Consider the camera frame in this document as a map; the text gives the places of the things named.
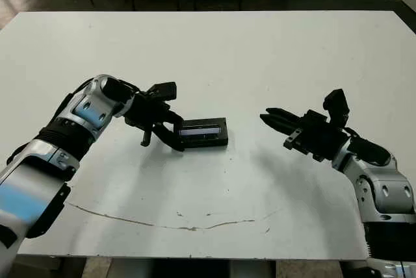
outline table surface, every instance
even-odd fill
[[[65,209],[19,253],[364,259],[352,185],[288,151],[266,107],[323,112],[345,90],[349,126],[390,149],[416,186],[416,35],[393,12],[30,12],[0,32],[0,156],[67,92],[108,73],[175,81],[186,119],[227,117],[224,148],[172,151],[114,119],[81,162]]]

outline crack on table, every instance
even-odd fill
[[[101,216],[103,218],[110,218],[112,220],[125,221],[127,223],[134,223],[134,224],[143,225],[143,226],[159,227],[159,228],[165,228],[165,229],[179,229],[179,230],[182,230],[182,231],[203,231],[203,230],[207,231],[207,230],[214,229],[214,228],[220,227],[220,226],[240,224],[240,223],[253,223],[253,222],[256,221],[256,220],[253,220],[253,219],[240,220],[240,221],[224,221],[222,223],[218,223],[218,224],[208,226],[208,227],[174,227],[174,226],[156,225],[156,224],[153,224],[153,223],[146,223],[144,221],[129,220],[128,218],[119,218],[117,216],[111,216],[111,215],[108,215],[108,214],[98,213],[98,212],[95,212],[95,211],[88,210],[87,208],[81,207],[79,205],[75,205],[75,204],[70,203],[70,202],[65,202],[65,204],[70,205],[71,207],[77,208],[81,211],[84,211],[84,212],[87,212],[87,213],[90,213],[90,214],[93,214],[93,215],[96,215],[96,216]],[[271,217],[271,215],[277,213],[277,211],[278,210],[275,210],[275,211],[263,216],[259,220],[265,220],[265,219]]]

